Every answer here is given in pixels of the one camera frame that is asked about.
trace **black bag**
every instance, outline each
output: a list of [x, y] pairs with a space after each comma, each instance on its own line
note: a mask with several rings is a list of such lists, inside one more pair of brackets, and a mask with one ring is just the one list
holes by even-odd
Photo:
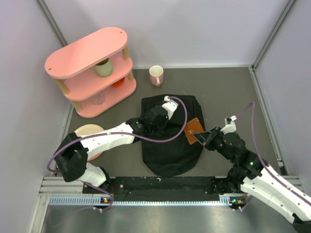
[[[161, 106], [164, 103], [165, 96], [180, 98], [187, 108], [187, 122], [197, 117], [205, 130], [202, 109], [194, 96], [159, 95], [143, 98], [141, 100], [141, 114], [146, 114], [156, 105]], [[185, 121], [185, 113], [183, 106], [177, 100], [176, 102], [178, 103], [178, 108], [164, 131], [157, 131], [150, 138], [158, 140], [169, 139], [181, 130]], [[144, 163], [154, 174], [164, 177], [177, 176], [192, 169], [203, 150], [199, 143], [190, 145], [184, 132], [175, 140], [167, 143], [154, 143], [142, 140], [141, 146]]]

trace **pink shelf top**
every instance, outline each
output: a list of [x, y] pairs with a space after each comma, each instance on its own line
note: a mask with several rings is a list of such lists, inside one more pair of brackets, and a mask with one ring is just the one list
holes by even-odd
[[105, 102], [101, 105], [96, 105], [91, 99], [79, 102], [82, 110], [78, 114], [85, 118], [92, 118], [98, 116], [100, 113], [111, 108], [113, 105], [119, 103], [129, 95], [133, 94], [136, 89], [136, 80], [129, 80], [125, 78], [121, 86], [110, 86], [104, 90]]
[[52, 53], [45, 70], [55, 79], [68, 79], [119, 52], [126, 43], [124, 30], [102, 28]]
[[67, 79], [65, 81], [69, 89], [69, 93], [65, 96], [69, 100], [85, 100], [125, 77], [132, 70], [132, 60], [130, 58], [124, 60], [123, 54], [121, 53], [112, 55], [109, 60], [113, 67], [111, 75], [100, 77], [94, 71], [85, 70], [77, 74], [73, 79]]

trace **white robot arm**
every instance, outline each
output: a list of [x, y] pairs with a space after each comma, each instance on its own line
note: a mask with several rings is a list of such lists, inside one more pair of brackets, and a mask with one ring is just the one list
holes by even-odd
[[236, 131], [235, 116], [225, 119], [225, 126], [193, 136], [208, 150], [217, 150], [233, 163], [226, 182], [232, 192], [248, 193], [282, 214], [299, 233], [311, 232], [311, 198], [282, 178], [266, 161], [245, 147]]
[[[153, 131], [163, 129], [177, 107], [174, 100], [165, 97], [161, 106], [152, 108], [144, 116], [130, 119], [110, 130], [81, 136], [80, 142], [68, 147], [55, 158], [64, 180], [81, 180], [100, 187], [106, 182], [108, 175], [102, 167], [93, 166], [87, 160], [105, 150], [135, 143], [140, 140], [139, 136], [149, 136]], [[76, 139], [78, 136], [75, 133], [68, 134], [58, 150]]]

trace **gray floor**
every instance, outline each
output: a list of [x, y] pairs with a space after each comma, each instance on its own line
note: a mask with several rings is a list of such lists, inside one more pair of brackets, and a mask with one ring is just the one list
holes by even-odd
[[294, 233], [278, 212], [256, 198], [243, 211], [221, 206], [119, 206], [100, 214], [81, 206], [50, 206], [41, 233]]
[[[265, 125], [254, 85], [248, 68], [184, 68], [165, 69], [161, 87], [150, 84], [147, 69], [134, 70], [137, 88], [134, 94], [101, 115], [85, 119], [73, 112], [69, 132], [85, 124], [113, 128], [129, 118], [140, 116], [140, 102], [144, 97], [160, 94], [194, 95], [201, 104], [206, 129], [224, 126], [224, 118], [238, 114], [255, 101], [255, 133], [261, 155], [279, 172], [276, 156]], [[237, 133], [254, 151], [251, 139], [250, 111], [236, 121]], [[110, 176], [154, 176], [143, 163], [140, 142], [105, 151], [92, 161], [103, 166]], [[231, 164], [220, 154], [203, 150], [197, 165], [183, 176], [226, 176]]]

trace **cable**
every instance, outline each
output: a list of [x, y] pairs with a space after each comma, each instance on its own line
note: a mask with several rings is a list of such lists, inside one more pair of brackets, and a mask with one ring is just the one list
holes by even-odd
[[[254, 113], [255, 113], [255, 102], [251, 102], [241, 113], [237, 114], [236, 117], [240, 117], [242, 114], [244, 114], [249, 108], [250, 106], [252, 106], [252, 118], [251, 118], [251, 130], [252, 130], [252, 139], [253, 139], [253, 144], [255, 147], [255, 151], [257, 153], [257, 157], [259, 158], [259, 161], [261, 163], [261, 165], [267, 170], [267, 172], [277, 181], [279, 182], [283, 187], [287, 188], [287, 185], [284, 184], [280, 179], [278, 179], [266, 166], [266, 164], [264, 163], [260, 152], [258, 150], [258, 146], [257, 146], [257, 142], [256, 142], [256, 138], [255, 138], [255, 130], [254, 130]], [[302, 199], [305, 203], [307, 203], [308, 205], [311, 205], [311, 202], [308, 201], [306, 198], [302, 197], [301, 195], [299, 195], [298, 193], [296, 193], [294, 190], [290, 190], [291, 193], [295, 194], [297, 197], [299, 197], [300, 199]]]
[[249, 199], [248, 199], [247, 203], [245, 204], [245, 206], [243, 206], [243, 207], [241, 208], [241, 211], [245, 210], [245, 208], [246, 208], [246, 207], [249, 205], [249, 203], [251, 202], [252, 198], [253, 198], [253, 196], [250, 196], [250, 197], [249, 197]]
[[96, 189], [96, 190], [98, 190], [98, 191], [101, 191], [101, 192], [106, 193], [107, 195], [109, 195], [109, 197], [111, 197], [110, 205], [108, 205], [106, 208], [104, 208], [104, 210], [106, 211], [106, 210], [108, 210], [108, 209], [111, 208], [113, 202], [115, 201], [115, 198], [114, 198], [113, 195], [111, 195], [111, 194], [110, 194], [109, 192], [107, 192], [106, 190], [103, 190], [103, 189], [101, 189], [101, 188], [99, 188], [99, 187], [96, 187], [96, 186], [92, 185], [91, 183], [88, 183], [88, 182], [83, 182], [83, 183], [86, 184], [87, 186], [90, 186], [91, 188], [94, 188], [94, 189]]
[[[131, 135], [131, 136], [134, 136], [134, 137], [137, 137], [137, 138], [140, 138], [142, 140], [146, 140], [146, 141], [149, 141], [149, 142], [156, 142], [156, 143], [166, 143], [166, 142], [170, 142], [170, 141], [173, 141], [174, 139], [176, 139], [184, 130], [185, 126], [186, 126], [186, 123], [187, 123], [187, 118], [188, 118], [188, 115], [187, 115], [187, 109], [186, 109], [186, 106], [185, 104], [183, 103], [183, 101], [178, 98], [178, 97], [174, 97], [174, 96], [171, 96], [170, 97], [171, 99], [173, 100], [177, 100], [181, 103], [181, 105], [183, 106], [184, 108], [184, 111], [185, 111], [185, 121], [184, 121], [184, 124], [181, 128], [181, 130], [178, 132], [178, 134], [176, 134], [175, 136], [169, 138], [169, 139], [165, 139], [165, 140], [155, 140], [155, 139], [151, 139], [151, 138], [147, 138], [147, 137], [144, 137], [144, 136], [140, 136], [138, 134], [134, 134], [134, 133], [127, 133], [127, 132], [111, 132], [110, 134], [124, 134], [124, 135]], [[63, 152], [65, 149], [67, 149], [68, 147], [70, 147], [71, 145], [77, 143], [77, 142], [80, 142], [82, 140], [86, 140], [86, 139], [89, 139], [89, 138], [94, 138], [94, 137], [99, 137], [99, 136], [105, 136], [107, 135], [107, 133], [100, 133], [100, 134], [95, 134], [95, 135], [89, 135], [89, 136], [86, 136], [86, 137], [80, 137], [76, 140], [73, 140], [72, 142], [66, 144], [65, 146], [63, 146], [61, 149], [59, 149], [53, 156], [52, 158], [48, 161], [48, 164], [47, 164], [47, 170], [48, 171], [51, 171], [51, 172], [59, 172], [57, 170], [52, 170], [50, 168], [50, 165], [51, 163], [53, 162], [53, 160], [61, 153]]]

